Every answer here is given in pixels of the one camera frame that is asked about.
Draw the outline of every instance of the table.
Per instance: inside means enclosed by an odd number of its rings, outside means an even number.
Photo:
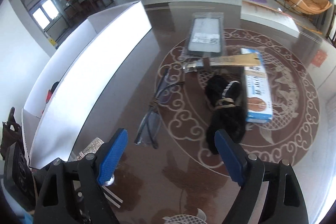
[[[185,86],[176,89],[169,103],[160,107],[164,124],[158,133],[158,149],[133,143],[163,67],[174,73],[171,81],[182,77],[179,75],[180,50],[189,33],[192,14],[214,11],[230,15],[225,20],[230,51],[243,45],[258,47],[269,54],[266,66],[271,72],[270,82],[278,84],[273,90],[279,88],[283,94],[283,97],[274,98],[275,117],[292,113],[291,121],[288,124],[282,121],[283,128],[277,130],[260,130],[256,125],[249,125],[242,144],[263,160],[289,159],[305,198],[309,221],[315,223],[318,219],[334,178],[336,129],[333,121],[336,121],[336,114],[332,109],[336,49],[301,27],[298,27],[300,36],[294,38],[241,20],[240,9],[240,6],[206,2],[147,6],[152,30],[116,71],[73,147],[73,153],[78,155],[95,137],[108,141],[117,128],[127,129],[128,146],[115,171],[115,183],[109,187],[123,200],[120,208],[112,205],[120,222],[163,224],[176,215],[195,217],[201,209],[207,216],[207,223],[222,223],[236,198],[238,185],[226,175],[219,158],[210,155],[202,142],[211,115],[202,93],[209,75],[186,74]],[[299,132],[302,125],[304,139],[299,136],[292,139],[295,134],[291,133]],[[293,154],[291,149],[297,149],[297,153]],[[250,223],[258,222],[266,190],[267,184],[263,184]],[[336,193],[330,191],[330,195],[331,200],[335,200]]]

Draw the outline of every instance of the black bag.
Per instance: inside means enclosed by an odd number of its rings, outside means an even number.
[[[21,126],[16,123],[14,119],[15,108],[12,107],[9,112],[8,121],[2,123],[2,140],[0,145],[0,154],[5,159],[7,149],[15,142],[20,144],[22,153],[25,154],[23,148],[22,130]]]

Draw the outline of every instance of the window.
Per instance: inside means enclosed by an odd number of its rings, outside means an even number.
[[[45,16],[41,8],[37,9],[33,13],[33,17],[35,18],[35,20],[41,26],[42,29],[45,29],[50,23],[49,19]]]
[[[43,3],[42,7],[51,19],[56,18],[59,14],[57,8],[51,0],[47,0],[45,3]]]

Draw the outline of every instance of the blue gripper pad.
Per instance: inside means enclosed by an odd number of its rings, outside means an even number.
[[[99,164],[99,175],[97,177],[99,185],[104,185],[106,181],[111,179],[120,157],[126,148],[127,140],[127,130],[120,128],[108,143],[102,144],[107,145],[112,142],[106,156]]]
[[[244,155],[235,149],[235,144],[225,130],[221,129],[215,133],[215,146],[222,158],[232,181],[239,186],[245,183],[244,165],[247,164]]]

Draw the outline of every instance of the orange lounge chair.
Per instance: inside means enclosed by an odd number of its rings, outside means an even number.
[[[317,15],[327,11],[331,6],[329,0],[284,0],[290,8],[296,11],[307,14]]]

